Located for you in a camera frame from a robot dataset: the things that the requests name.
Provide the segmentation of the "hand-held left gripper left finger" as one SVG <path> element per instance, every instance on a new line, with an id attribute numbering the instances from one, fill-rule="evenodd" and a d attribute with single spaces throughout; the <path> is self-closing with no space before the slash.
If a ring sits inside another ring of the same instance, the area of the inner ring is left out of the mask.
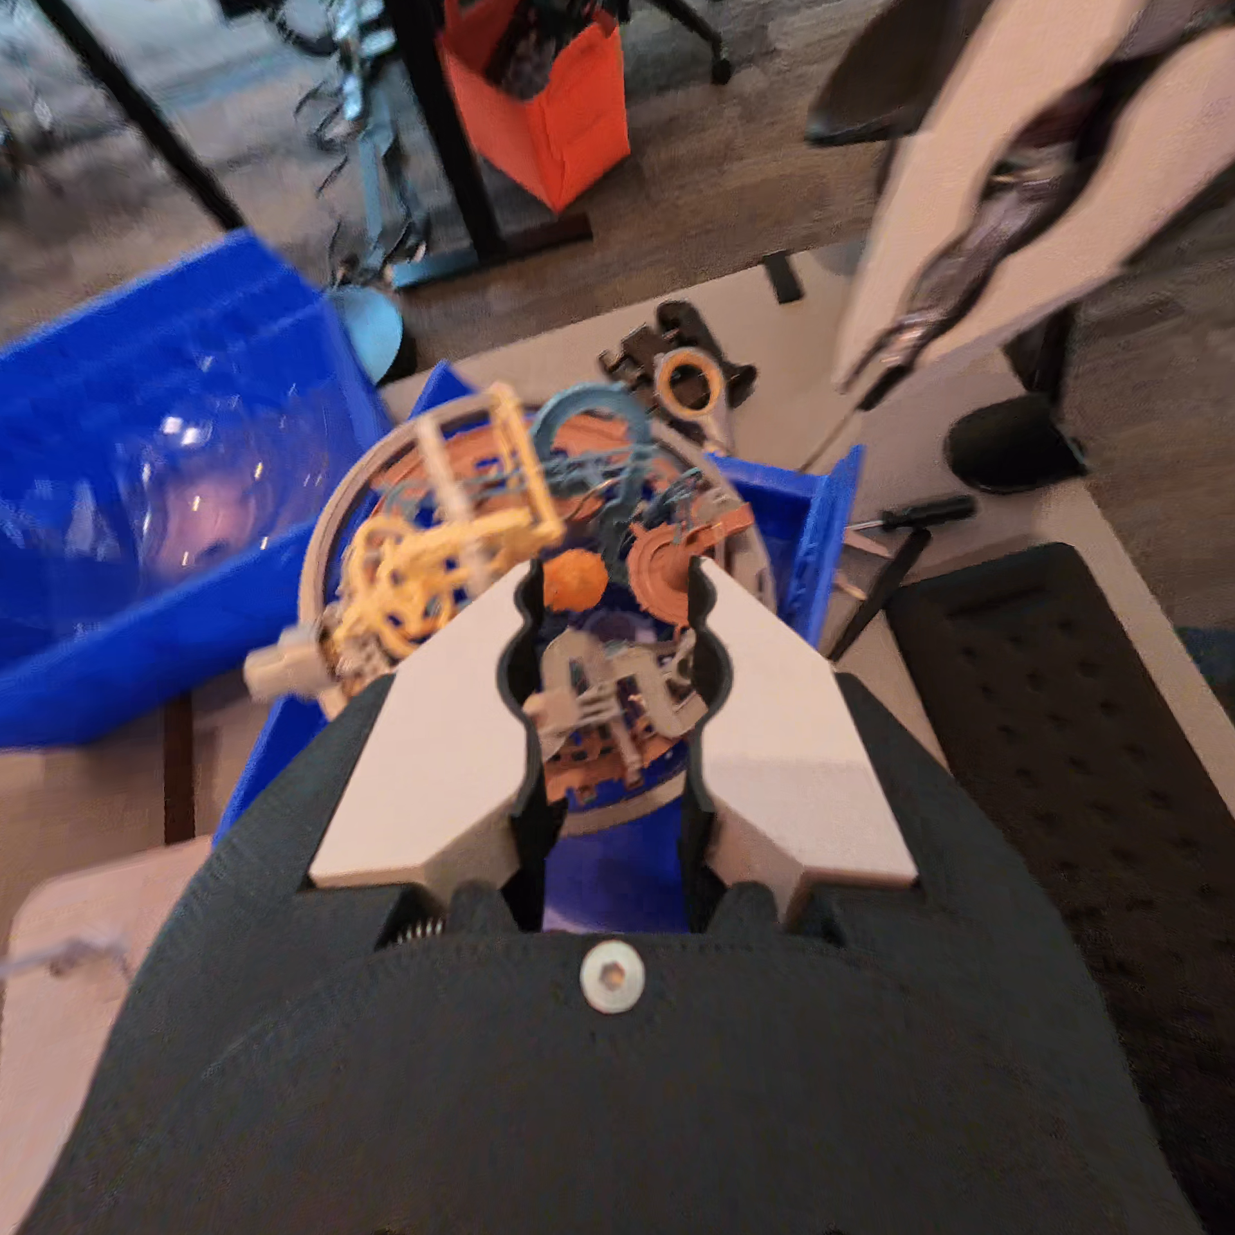
<path id="1" fill-rule="evenodd" d="M 307 876 L 317 889 L 411 885 L 445 910 L 497 888 L 542 929 L 545 866 L 563 807 L 523 704 L 541 686 L 544 569 L 513 567 L 391 675 Z"/>

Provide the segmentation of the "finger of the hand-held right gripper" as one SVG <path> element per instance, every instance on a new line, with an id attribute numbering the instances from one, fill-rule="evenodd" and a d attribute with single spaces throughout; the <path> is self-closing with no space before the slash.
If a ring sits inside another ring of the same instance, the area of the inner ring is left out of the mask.
<path id="1" fill-rule="evenodd" d="M 976 307 L 926 348 L 972 360 L 1114 279 L 1233 159 L 1233 29 L 1179 47 L 1122 110 L 1083 191 L 1001 261 Z"/>
<path id="2" fill-rule="evenodd" d="M 967 231 L 998 156 L 1122 44 L 1142 3 L 1000 1 L 985 12 L 922 128 L 894 160 L 838 328 L 851 379 L 926 267 Z"/>

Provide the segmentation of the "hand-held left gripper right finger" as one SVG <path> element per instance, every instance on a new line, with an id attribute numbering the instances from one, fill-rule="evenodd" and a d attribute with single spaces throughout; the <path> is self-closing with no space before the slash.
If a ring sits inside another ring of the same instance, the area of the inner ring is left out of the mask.
<path id="1" fill-rule="evenodd" d="M 725 891 L 760 885 L 780 926 L 817 885 L 907 889 L 917 864 L 838 676 L 775 610 L 707 557 L 692 558 L 689 736 L 681 872 L 689 927 Z"/>

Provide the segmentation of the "clear handled screwdriver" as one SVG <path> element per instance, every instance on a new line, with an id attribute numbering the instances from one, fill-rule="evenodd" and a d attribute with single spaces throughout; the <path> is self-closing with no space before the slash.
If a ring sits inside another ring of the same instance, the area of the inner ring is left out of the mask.
<path id="1" fill-rule="evenodd" d="M 1098 159 L 1105 87 L 1073 87 L 1033 117 L 998 156 L 970 220 L 930 256 L 904 303 L 841 381 L 842 392 L 869 379 L 857 408 L 875 408 L 922 353 L 978 304 L 997 266 L 1057 223 L 1088 184 Z"/>

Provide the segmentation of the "colourful plastic maze ball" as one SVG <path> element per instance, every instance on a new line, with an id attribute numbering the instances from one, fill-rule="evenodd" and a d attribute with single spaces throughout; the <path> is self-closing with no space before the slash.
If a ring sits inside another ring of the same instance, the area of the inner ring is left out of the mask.
<path id="1" fill-rule="evenodd" d="M 708 558 L 778 606 L 751 504 L 710 442 L 603 381 L 536 410 L 495 382 L 414 413 L 322 508 L 298 619 L 247 655 L 247 689 L 314 701 L 334 719 L 511 569 L 541 561 L 531 711 L 564 833 L 667 805 L 703 716 L 689 679 L 691 563 Z"/>

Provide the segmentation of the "blue plastic bin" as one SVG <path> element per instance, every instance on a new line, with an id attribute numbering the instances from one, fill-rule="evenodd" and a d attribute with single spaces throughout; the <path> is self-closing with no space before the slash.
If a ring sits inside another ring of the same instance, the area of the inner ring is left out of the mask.
<path id="1" fill-rule="evenodd" d="M 66 548 L 85 420 L 123 426 L 182 400 L 317 398 L 329 476 L 309 519 L 269 547 L 159 594 Z M 232 669 L 291 625 L 316 519 L 388 426 L 323 295 L 247 231 L 87 303 L 3 350 L 3 747 L 62 747 L 117 728 Z"/>
<path id="2" fill-rule="evenodd" d="M 751 504 L 770 558 L 780 619 L 817 644 L 829 606 L 844 525 L 860 476 L 860 447 L 829 473 L 795 473 L 738 458 L 720 472 Z M 222 841 L 237 819 L 328 725 L 316 701 L 273 703 L 237 788 L 213 833 Z M 567 932 L 683 932 L 676 853 L 685 750 L 653 764 L 651 788 L 604 789 L 600 804 L 572 813 L 547 866 L 545 926 Z"/>

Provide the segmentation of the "black tweezers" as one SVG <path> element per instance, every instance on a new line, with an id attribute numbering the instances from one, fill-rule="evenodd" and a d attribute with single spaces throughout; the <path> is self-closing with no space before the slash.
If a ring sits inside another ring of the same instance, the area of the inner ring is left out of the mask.
<path id="1" fill-rule="evenodd" d="M 892 594 L 903 585 L 904 578 L 919 561 L 933 538 L 930 529 L 913 529 L 904 542 L 891 554 L 880 573 L 873 579 L 870 589 L 858 600 L 857 608 L 841 628 L 825 657 L 838 663 L 853 647 L 863 630 L 873 619 L 885 610 Z"/>

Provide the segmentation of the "black perforated mat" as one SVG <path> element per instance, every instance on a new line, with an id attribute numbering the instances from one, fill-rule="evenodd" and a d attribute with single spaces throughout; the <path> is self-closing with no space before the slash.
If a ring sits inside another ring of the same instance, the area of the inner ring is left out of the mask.
<path id="1" fill-rule="evenodd" d="M 1060 910 L 1167 1161 L 1233 1226 L 1233 830 L 1100 583 L 1050 544 L 898 589 L 954 778 Z"/>

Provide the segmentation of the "black office chair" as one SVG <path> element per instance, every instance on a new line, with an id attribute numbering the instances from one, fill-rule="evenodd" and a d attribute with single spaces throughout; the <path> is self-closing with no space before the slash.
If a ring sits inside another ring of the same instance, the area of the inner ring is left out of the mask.
<path id="1" fill-rule="evenodd" d="M 1022 391 L 951 425 L 944 460 L 961 483 L 1011 497 L 1088 476 L 1085 448 L 1061 422 L 1075 325 L 1070 304 L 1004 345 Z"/>

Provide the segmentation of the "clear plastic dome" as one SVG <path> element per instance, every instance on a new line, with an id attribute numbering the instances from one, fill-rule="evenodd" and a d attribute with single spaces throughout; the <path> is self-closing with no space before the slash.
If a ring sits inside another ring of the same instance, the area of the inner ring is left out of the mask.
<path id="1" fill-rule="evenodd" d="M 159 594 L 307 520 L 329 476 L 317 398 L 182 400 L 123 426 L 119 406 L 85 420 L 89 461 L 75 483 L 66 548 Z"/>

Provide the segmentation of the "white metal stand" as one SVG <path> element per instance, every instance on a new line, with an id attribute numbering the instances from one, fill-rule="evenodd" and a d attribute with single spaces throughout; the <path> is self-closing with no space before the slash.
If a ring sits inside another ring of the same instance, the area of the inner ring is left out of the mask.
<path id="1" fill-rule="evenodd" d="M 1 1232 L 29 1210 L 88 1092 L 131 976 L 212 850 L 209 836 L 60 875 L 16 914 L 16 958 L 73 942 L 114 954 L 56 975 L 34 967 L 4 989 L 1 1069 Z"/>

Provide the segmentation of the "black pole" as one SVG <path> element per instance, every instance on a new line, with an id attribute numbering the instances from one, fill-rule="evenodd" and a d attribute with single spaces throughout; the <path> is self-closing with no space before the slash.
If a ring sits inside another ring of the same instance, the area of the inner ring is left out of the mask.
<path id="1" fill-rule="evenodd" d="M 129 78 L 126 69 L 100 42 L 69 1 L 34 1 L 34 6 L 79 60 L 87 75 L 112 97 L 128 123 L 162 159 L 201 211 L 225 232 L 245 229 L 247 220 L 212 170 L 200 163 L 189 145 L 181 141 L 162 112 Z"/>

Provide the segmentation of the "black handled screwdriver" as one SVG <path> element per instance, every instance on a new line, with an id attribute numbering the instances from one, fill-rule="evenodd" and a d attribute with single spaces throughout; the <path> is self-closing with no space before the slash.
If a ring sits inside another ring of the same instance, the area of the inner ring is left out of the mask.
<path id="1" fill-rule="evenodd" d="M 961 492 L 942 498 L 928 498 L 889 510 L 885 508 L 875 519 L 848 523 L 844 531 L 851 533 L 933 531 L 955 522 L 969 520 L 976 513 L 976 498 Z"/>

